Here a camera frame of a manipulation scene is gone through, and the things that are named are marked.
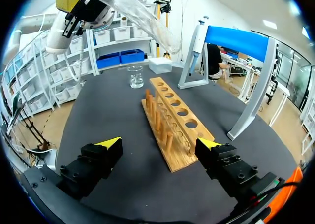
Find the hole in rack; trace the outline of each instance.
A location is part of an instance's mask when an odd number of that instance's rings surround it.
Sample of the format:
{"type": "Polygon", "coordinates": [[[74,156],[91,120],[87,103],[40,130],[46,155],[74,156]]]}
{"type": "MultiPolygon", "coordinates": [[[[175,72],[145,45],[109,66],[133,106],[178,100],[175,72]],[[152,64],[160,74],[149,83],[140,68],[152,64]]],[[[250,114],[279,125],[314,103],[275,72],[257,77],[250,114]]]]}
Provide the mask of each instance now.
{"type": "Polygon", "coordinates": [[[188,119],[186,122],[185,122],[185,126],[187,126],[188,128],[190,129],[194,129],[196,128],[198,125],[198,122],[194,119],[188,119]]]}
{"type": "Polygon", "coordinates": [[[171,105],[174,106],[174,107],[177,107],[177,106],[181,105],[181,102],[178,101],[178,100],[172,100],[170,103],[171,103],[171,105]]]}
{"type": "Polygon", "coordinates": [[[177,112],[177,115],[182,116],[182,117],[186,116],[187,114],[188,114],[188,111],[184,108],[179,109],[177,112]]]}
{"type": "Polygon", "coordinates": [[[165,95],[165,97],[168,97],[168,98],[174,97],[174,94],[172,94],[172,93],[167,93],[167,94],[165,95]]]}
{"type": "Polygon", "coordinates": [[[183,137],[183,133],[181,131],[176,132],[179,137],[183,137]]]}
{"type": "Polygon", "coordinates": [[[188,141],[184,141],[184,145],[185,145],[186,147],[189,147],[188,141]]]}

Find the wooden peg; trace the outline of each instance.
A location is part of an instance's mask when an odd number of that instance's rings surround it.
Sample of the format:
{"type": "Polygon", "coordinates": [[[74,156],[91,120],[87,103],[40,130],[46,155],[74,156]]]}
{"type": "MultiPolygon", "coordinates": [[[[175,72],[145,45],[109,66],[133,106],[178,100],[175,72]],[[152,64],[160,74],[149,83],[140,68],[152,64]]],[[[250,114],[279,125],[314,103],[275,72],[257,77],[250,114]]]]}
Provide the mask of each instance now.
{"type": "Polygon", "coordinates": [[[167,133],[166,150],[169,152],[172,147],[174,135],[172,133],[167,133]]]}
{"type": "Polygon", "coordinates": [[[155,102],[152,102],[151,116],[153,118],[154,123],[156,123],[156,112],[157,112],[157,104],[155,102]]]}
{"type": "Polygon", "coordinates": [[[162,120],[162,128],[161,128],[161,140],[163,144],[166,144],[167,141],[167,133],[166,133],[166,122],[165,120],[162,120]]]}
{"type": "Polygon", "coordinates": [[[146,90],[146,104],[147,104],[147,108],[149,108],[149,95],[150,95],[150,90],[146,90]]]}
{"type": "Polygon", "coordinates": [[[161,129],[161,111],[156,111],[156,130],[159,131],[161,129]]]}
{"type": "Polygon", "coordinates": [[[148,107],[148,110],[149,110],[149,114],[152,115],[152,103],[153,103],[153,96],[152,95],[149,95],[149,107],[148,107]]]}

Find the black table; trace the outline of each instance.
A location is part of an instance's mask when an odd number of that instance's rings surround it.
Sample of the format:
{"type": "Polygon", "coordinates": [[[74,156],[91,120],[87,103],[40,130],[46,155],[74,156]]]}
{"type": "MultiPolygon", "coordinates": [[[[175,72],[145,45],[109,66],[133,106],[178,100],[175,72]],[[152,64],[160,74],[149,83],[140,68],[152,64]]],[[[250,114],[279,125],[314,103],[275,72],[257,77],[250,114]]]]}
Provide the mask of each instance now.
{"type": "MultiPolygon", "coordinates": [[[[57,158],[57,169],[68,165],[80,148],[122,137],[124,154],[107,180],[101,180],[81,202],[101,212],[148,221],[185,220],[216,223],[236,205],[217,180],[211,180],[199,162],[171,173],[151,132],[140,100],[153,88],[149,78],[162,77],[190,107],[218,143],[226,136],[245,104],[218,85],[180,90],[180,68],[155,75],[144,67],[144,87],[132,89],[126,69],[108,70],[88,80],[67,120],[57,158]]],[[[287,179],[296,163],[276,133],[259,117],[231,142],[238,154],[257,165],[262,177],[271,171],[287,179]]]]}

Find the yellow tripod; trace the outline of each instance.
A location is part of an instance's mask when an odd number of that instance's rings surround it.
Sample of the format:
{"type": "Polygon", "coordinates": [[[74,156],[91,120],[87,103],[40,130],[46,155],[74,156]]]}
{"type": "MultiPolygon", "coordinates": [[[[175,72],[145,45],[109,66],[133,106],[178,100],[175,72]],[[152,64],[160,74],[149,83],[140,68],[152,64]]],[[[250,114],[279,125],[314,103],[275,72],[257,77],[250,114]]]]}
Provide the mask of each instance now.
{"type": "MultiPolygon", "coordinates": [[[[161,5],[160,4],[157,5],[157,18],[159,20],[161,19],[161,5]]],[[[166,13],[166,27],[169,28],[169,12],[166,13]]],[[[161,55],[161,53],[160,53],[160,46],[157,43],[157,57],[159,58],[160,55],[161,55]]],[[[167,51],[163,54],[163,57],[172,59],[171,55],[167,51]]]]}

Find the cable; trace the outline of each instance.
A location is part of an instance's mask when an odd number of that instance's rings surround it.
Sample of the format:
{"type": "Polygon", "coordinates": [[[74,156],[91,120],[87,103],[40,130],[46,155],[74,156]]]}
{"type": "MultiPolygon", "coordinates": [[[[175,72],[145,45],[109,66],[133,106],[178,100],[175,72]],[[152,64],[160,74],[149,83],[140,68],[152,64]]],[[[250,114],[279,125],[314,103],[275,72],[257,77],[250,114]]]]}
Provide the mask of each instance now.
{"type": "Polygon", "coordinates": [[[277,187],[274,187],[274,188],[271,188],[263,193],[261,193],[260,195],[258,195],[256,198],[254,198],[253,200],[250,201],[251,205],[252,204],[255,204],[257,201],[261,200],[262,198],[264,198],[266,195],[274,192],[274,191],[277,191],[277,190],[280,190],[282,189],[283,187],[287,187],[287,186],[298,186],[300,183],[299,182],[287,182],[287,183],[284,183],[282,185],[279,185],[277,187]]]}

